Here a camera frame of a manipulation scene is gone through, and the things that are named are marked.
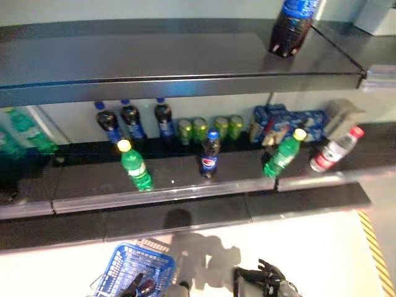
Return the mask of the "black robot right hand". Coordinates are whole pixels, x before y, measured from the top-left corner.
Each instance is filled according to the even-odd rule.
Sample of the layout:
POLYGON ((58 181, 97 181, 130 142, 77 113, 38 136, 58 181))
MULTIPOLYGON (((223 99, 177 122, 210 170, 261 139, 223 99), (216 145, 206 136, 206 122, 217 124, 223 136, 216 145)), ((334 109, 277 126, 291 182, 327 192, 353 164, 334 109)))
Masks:
POLYGON ((258 286, 261 296, 277 296, 281 282, 286 280, 278 267, 262 259, 259 259, 258 270, 233 269, 233 296, 239 296, 241 292, 240 278, 258 286))

